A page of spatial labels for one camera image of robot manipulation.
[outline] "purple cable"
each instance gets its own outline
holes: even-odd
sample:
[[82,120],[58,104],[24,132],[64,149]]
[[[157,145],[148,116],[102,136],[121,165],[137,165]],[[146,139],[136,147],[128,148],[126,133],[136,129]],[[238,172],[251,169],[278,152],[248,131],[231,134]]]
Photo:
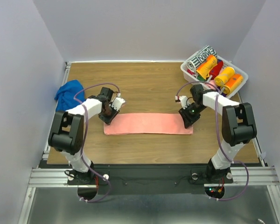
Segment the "purple cable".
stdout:
[[119,87],[118,87],[117,85],[115,85],[115,84],[113,84],[113,83],[100,83],[100,84],[97,84],[97,85],[89,86],[89,87],[87,87],[87,88],[85,88],[85,89],[79,91],[79,92],[74,96],[74,100],[77,101],[77,102],[79,102],[79,103],[82,105],[82,107],[84,108],[84,110],[85,110],[85,123],[86,123],[86,124],[85,124],[85,133],[84,133],[84,138],[83,138],[83,142],[82,142],[82,146],[81,146],[81,153],[80,153],[80,154],[81,154],[82,161],[83,161],[83,163],[85,164],[85,166],[86,166],[92,173],[94,173],[96,176],[98,176],[99,178],[101,178],[101,179],[103,179],[104,181],[106,181],[107,184],[109,185],[108,191],[105,193],[104,196],[102,196],[102,197],[99,198],[99,199],[89,201],[89,200],[85,200],[84,198],[80,197],[80,200],[82,200],[82,201],[84,201],[84,202],[87,202],[87,203],[99,202],[99,201],[103,200],[105,197],[107,197],[107,196],[109,195],[109,193],[110,193],[110,191],[111,191],[111,189],[112,189],[112,186],[111,186],[110,181],[107,180],[106,178],[104,178],[101,174],[99,174],[98,172],[96,172],[94,169],[92,169],[92,168],[86,163],[86,161],[85,161],[85,159],[84,159],[84,157],[83,157],[83,150],[84,150],[85,140],[86,140],[86,137],[87,137],[89,121],[88,121],[88,112],[87,112],[87,108],[86,108],[86,106],[84,106],[84,105],[82,104],[83,102],[82,102],[81,100],[77,99],[77,95],[80,94],[81,92],[84,92],[85,90],[90,89],[90,88],[93,88],[93,87],[96,87],[96,86],[100,86],[100,85],[107,85],[107,84],[108,84],[108,85],[113,85],[113,86],[115,86],[115,87],[117,88],[117,90],[118,90],[118,93],[120,93]]
[[[220,133],[219,133],[219,119],[218,119],[218,114],[219,114],[218,113],[218,99],[219,99],[219,95],[216,96],[216,102],[215,102],[217,140],[218,140],[219,148],[220,148],[221,152],[223,153],[223,155],[225,156],[225,158],[229,162],[232,162],[232,160],[230,158],[228,158],[227,154],[224,152],[224,150],[222,148],[222,145],[221,145]],[[245,185],[244,189],[242,190],[242,192],[239,193],[238,195],[235,195],[234,197],[230,197],[230,198],[226,198],[226,199],[214,198],[214,199],[216,199],[218,201],[230,201],[230,200],[236,199],[236,198],[240,197],[247,190],[248,183],[249,183],[249,171],[248,171],[248,168],[247,168],[247,166],[242,161],[234,161],[234,162],[241,163],[243,165],[243,167],[245,168],[245,170],[247,172],[247,182],[246,182],[246,185]]]
[[192,84],[192,83],[204,83],[204,84],[207,84],[207,85],[210,85],[210,86],[214,87],[218,92],[220,92],[220,90],[218,89],[218,87],[216,87],[215,85],[213,85],[213,84],[211,84],[211,83],[203,82],[203,81],[193,81],[193,82],[188,82],[188,83],[186,83],[185,85],[183,85],[181,88],[179,88],[179,90],[178,90],[177,93],[176,93],[176,96],[178,96],[179,92],[182,90],[183,87],[185,87],[186,85]]

